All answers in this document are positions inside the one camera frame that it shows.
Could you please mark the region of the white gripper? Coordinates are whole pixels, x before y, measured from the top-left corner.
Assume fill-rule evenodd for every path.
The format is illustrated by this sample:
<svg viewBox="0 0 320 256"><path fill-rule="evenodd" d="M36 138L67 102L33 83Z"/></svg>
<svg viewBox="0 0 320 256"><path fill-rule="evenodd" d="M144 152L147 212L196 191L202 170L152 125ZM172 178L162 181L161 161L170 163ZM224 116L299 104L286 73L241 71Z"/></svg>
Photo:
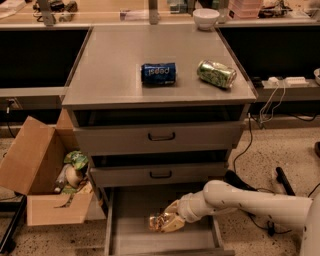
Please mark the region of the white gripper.
<svg viewBox="0 0 320 256"><path fill-rule="evenodd" d="M160 218L159 228L163 233L175 232L188 223L203 217L204 197L201 192L189 193L167 206Z"/></svg>

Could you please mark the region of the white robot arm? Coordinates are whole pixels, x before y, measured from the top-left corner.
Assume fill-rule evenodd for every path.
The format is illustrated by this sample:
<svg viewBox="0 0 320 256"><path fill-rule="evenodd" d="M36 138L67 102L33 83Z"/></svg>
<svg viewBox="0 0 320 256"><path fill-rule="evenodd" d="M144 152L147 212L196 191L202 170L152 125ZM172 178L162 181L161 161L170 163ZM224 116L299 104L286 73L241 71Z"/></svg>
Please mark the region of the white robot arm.
<svg viewBox="0 0 320 256"><path fill-rule="evenodd" d="M272 222L303 231L300 256L320 256L320 195L314 198L238 189L212 180L197 193L170 204L157 218L160 232L173 232L204 216L241 209L268 217Z"/></svg>

